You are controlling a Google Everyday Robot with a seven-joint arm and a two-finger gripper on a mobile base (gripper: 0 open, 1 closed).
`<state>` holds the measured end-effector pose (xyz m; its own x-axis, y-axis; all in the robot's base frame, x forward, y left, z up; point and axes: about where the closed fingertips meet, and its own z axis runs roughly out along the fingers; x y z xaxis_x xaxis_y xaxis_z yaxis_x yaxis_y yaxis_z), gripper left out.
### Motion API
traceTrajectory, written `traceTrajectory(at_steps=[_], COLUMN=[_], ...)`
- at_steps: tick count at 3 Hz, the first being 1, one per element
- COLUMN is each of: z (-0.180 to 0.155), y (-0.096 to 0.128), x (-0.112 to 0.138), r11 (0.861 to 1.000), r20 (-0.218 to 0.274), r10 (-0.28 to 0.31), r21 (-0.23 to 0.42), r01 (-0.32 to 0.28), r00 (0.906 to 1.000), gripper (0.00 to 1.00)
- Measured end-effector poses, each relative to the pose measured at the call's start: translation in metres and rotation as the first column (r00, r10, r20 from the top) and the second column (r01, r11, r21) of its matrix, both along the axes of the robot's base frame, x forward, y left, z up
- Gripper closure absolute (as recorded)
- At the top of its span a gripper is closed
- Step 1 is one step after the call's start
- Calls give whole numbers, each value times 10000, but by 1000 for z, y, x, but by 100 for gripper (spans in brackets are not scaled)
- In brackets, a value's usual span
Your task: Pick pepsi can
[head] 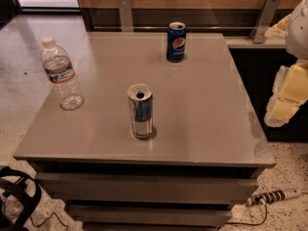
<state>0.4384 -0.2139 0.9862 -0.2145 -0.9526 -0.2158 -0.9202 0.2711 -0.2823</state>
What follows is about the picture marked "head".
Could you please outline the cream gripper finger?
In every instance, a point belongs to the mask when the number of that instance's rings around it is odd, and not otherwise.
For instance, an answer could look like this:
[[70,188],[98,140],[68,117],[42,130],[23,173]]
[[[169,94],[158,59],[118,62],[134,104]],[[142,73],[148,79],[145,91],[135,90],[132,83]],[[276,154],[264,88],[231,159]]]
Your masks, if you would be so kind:
[[281,65],[276,73],[264,122],[268,127],[287,124],[308,100],[308,62]]
[[265,36],[267,39],[278,38],[282,39],[286,36],[287,26],[291,18],[291,14],[286,15],[276,24],[266,30]]

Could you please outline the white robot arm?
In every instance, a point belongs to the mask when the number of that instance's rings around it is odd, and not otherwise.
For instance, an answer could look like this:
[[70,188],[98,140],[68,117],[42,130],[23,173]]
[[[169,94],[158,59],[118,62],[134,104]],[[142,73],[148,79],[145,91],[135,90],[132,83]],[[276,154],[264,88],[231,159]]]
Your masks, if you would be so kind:
[[277,23],[286,27],[286,50],[297,61],[290,67],[281,65],[276,73],[272,96],[266,107],[264,122],[268,127],[287,124],[308,100],[308,0],[302,0]]

